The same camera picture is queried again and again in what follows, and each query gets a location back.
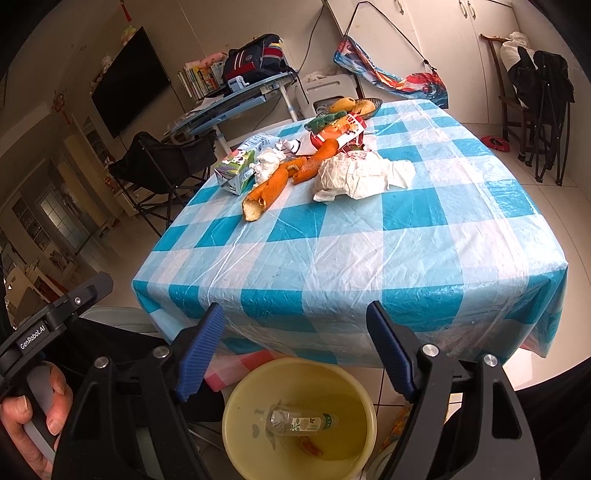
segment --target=juice box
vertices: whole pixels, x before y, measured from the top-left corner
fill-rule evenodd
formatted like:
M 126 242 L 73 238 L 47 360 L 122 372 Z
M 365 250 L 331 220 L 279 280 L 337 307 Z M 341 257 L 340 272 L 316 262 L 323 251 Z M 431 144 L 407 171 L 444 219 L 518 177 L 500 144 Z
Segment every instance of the juice box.
M 244 191 L 248 179 L 254 174 L 251 163 L 254 162 L 255 157 L 279 140 L 278 137 L 267 134 L 256 134 L 247 138 L 236 150 L 213 166 L 219 186 L 240 195 Z
M 254 150 L 237 148 L 213 167 L 218 185 L 224 190 L 240 195 L 253 175 L 251 164 L 254 161 Z

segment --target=desk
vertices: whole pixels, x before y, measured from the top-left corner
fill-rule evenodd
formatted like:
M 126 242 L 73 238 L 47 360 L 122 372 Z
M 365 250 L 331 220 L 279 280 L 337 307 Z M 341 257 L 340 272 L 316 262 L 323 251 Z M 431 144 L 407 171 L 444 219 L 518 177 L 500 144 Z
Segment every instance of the desk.
M 290 73 L 280 73 L 233 92 L 203 110 L 190 111 L 183 115 L 171 129 L 171 139 L 174 141 L 176 135 L 181 132 L 188 135 L 198 135 L 210 128 L 214 128 L 217 133 L 217 140 L 226 154 L 229 154 L 232 150 L 217 126 L 223 121 L 261 105 L 279 94 L 281 94 L 287 105 L 291 119 L 297 122 L 295 110 L 285 91 L 285 86 L 293 83 L 293 81 L 294 79 Z
M 269 133 L 297 138 L 304 123 Z M 547 355 L 567 262 L 511 172 L 427 100 L 387 103 L 367 126 L 369 148 L 414 163 L 412 189 L 325 204 L 312 201 L 313 181 L 290 183 L 247 223 L 242 198 L 210 179 L 135 277 L 169 340 L 211 302 L 224 308 L 228 328 L 206 378 L 215 388 L 269 352 L 380 367 L 365 326 L 374 300 L 459 358 L 505 361 L 522 344 Z

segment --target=white cabinet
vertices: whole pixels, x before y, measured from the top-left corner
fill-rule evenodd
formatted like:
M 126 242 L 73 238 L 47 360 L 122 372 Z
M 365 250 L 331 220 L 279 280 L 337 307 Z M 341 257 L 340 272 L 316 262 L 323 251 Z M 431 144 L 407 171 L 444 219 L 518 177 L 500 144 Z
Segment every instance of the white cabinet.
M 325 0 L 342 33 L 359 0 Z M 466 124 L 498 124 L 496 70 L 480 34 L 519 30 L 511 0 L 372 0 L 437 68 L 449 94 L 449 113 Z M 370 5 L 359 7 L 349 35 L 374 63 L 398 76 L 424 71 L 421 57 Z M 365 96 L 399 99 L 361 80 Z
M 480 47 L 480 56 L 486 80 L 488 122 L 490 124 L 500 124 L 502 121 L 502 108 L 499 100 L 501 88 L 492 54 L 488 49 L 487 42 L 480 38 L 480 34 L 482 33 L 488 37 L 508 37 L 513 32 L 519 31 L 519 25 L 511 7 L 490 0 L 470 0 L 470 14 L 472 15 L 472 25 Z M 501 45 L 498 44 L 495 48 L 498 54 Z M 502 66 L 501 72 L 504 76 L 505 88 L 511 87 L 506 70 Z
M 447 87 L 449 114 L 468 124 L 488 123 L 480 50 L 465 0 L 407 0 L 423 54 Z
M 342 34 L 347 30 L 355 7 L 360 0 L 327 0 Z M 419 41 L 408 14 L 407 0 L 372 0 L 386 17 L 396 25 L 419 49 Z M 359 6 L 349 30 L 353 38 L 370 56 L 374 65 L 399 77 L 424 72 L 423 59 L 404 37 L 369 4 Z M 401 100 L 401 97 L 382 90 L 366 80 L 360 79 L 366 98 L 381 98 L 385 102 Z

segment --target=stack of books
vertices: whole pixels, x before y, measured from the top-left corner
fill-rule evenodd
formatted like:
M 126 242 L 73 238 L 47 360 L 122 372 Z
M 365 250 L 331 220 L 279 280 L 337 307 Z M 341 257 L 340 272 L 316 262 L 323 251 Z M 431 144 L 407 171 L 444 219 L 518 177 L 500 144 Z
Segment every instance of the stack of books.
M 195 101 L 201 100 L 222 86 L 220 85 L 221 79 L 216 78 L 211 67 L 200 69 L 197 67 L 198 63 L 196 61 L 186 63 L 184 68 L 178 72 L 178 78 L 189 96 Z

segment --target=human hand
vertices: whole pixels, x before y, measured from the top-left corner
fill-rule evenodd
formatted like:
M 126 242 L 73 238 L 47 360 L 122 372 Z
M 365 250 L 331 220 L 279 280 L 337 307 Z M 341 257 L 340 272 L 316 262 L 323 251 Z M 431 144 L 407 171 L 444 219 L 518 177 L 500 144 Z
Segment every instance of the human hand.
M 53 404 L 47 413 L 47 428 L 50 433 L 57 435 L 63 429 L 70 409 L 72 408 L 72 389 L 66 384 L 66 377 L 55 365 L 46 362 L 51 367 L 49 383 L 53 389 Z M 53 471 L 51 464 L 39 451 L 23 429 L 23 425 L 31 421 L 33 410 L 31 402 L 25 396 L 7 397 L 0 406 L 0 420 L 10 435 L 18 451 L 41 478 L 49 480 Z

